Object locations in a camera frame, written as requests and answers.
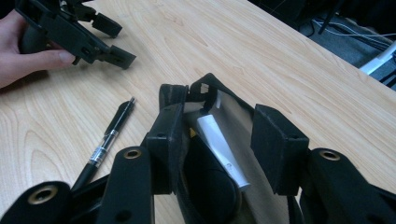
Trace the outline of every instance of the desk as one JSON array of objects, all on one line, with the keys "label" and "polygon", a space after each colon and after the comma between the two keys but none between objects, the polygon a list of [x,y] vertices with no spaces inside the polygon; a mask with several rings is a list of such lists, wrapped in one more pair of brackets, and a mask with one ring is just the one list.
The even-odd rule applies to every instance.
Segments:
[{"label": "desk", "polygon": [[[72,185],[119,104],[135,111],[116,153],[141,143],[156,119],[163,83],[189,85],[213,73],[250,105],[281,111],[311,140],[349,157],[367,180],[396,192],[396,92],[248,1],[96,0],[119,22],[117,39],[137,56],[127,70],[81,62],[0,91],[0,214],[33,185]],[[175,196],[156,196],[156,223],[183,223]]]}]

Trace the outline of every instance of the finger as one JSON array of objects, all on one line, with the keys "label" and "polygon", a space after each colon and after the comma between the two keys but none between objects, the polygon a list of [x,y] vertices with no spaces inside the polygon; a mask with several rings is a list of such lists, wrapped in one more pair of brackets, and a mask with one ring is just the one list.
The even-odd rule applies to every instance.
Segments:
[{"label": "finger", "polygon": [[17,11],[12,10],[8,13],[3,19],[2,22],[5,23],[5,26],[9,29],[9,31],[15,36],[20,37],[24,30],[26,29],[27,22]]},{"label": "finger", "polygon": [[34,54],[21,54],[17,60],[24,74],[40,70],[62,68],[70,65],[76,57],[66,50],[45,50]]}]

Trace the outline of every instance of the screw hole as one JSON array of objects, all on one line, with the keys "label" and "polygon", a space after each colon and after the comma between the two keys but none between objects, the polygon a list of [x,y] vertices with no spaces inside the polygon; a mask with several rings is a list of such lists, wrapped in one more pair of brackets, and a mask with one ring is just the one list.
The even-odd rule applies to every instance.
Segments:
[{"label": "screw hole", "polygon": [[142,152],[140,150],[137,150],[137,149],[132,149],[132,150],[129,150],[129,151],[124,153],[124,157],[126,159],[136,159],[140,155],[142,155]]},{"label": "screw hole", "polygon": [[324,159],[329,160],[329,161],[339,161],[341,159],[341,157],[332,152],[332,151],[328,151],[328,150],[322,150],[319,152],[320,156],[322,156]]},{"label": "screw hole", "polygon": [[58,192],[58,188],[53,185],[45,186],[33,192],[29,198],[29,204],[41,204],[51,200]]}]

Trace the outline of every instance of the wood grain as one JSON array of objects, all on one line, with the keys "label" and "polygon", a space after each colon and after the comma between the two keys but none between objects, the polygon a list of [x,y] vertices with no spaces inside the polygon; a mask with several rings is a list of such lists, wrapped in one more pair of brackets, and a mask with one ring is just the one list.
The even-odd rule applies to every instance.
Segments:
[{"label": "wood grain", "polygon": [[[72,185],[119,104],[135,96],[97,177],[108,174],[157,117],[161,84],[189,85],[209,72],[249,104],[281,111],[311,148],[340,151],[370,183],[396,192],[396,93],[248,1],[88,5],[123,26],[116,39],[89,29],[137,58],[127,70],[81,62],[0,90],[0,214],[35,184]],[[175,196],[155,199],[156,223],[183,223]]]}]

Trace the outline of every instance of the pen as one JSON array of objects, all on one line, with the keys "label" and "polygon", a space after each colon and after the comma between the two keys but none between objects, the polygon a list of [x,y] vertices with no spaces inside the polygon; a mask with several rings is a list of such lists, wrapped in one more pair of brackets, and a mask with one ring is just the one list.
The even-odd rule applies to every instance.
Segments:
[{"label": "pen", "polygon": [[114,140],[119,135],[122,126],[125,124],[125,121],[128,119],[129,115],[131,115],[132,110],[134,109],[134,102],[135,98],[132,97],[130,101],[124,102],[120,105],[116,115],[114,116],[113,120],[111,120],[105,131],[105,136],[103,137],[101,144],[91,155],[76,183],[74,184],[72,191],[80,189],[91,182],[100,164],[105,159],[108,150],[111,148]]}]

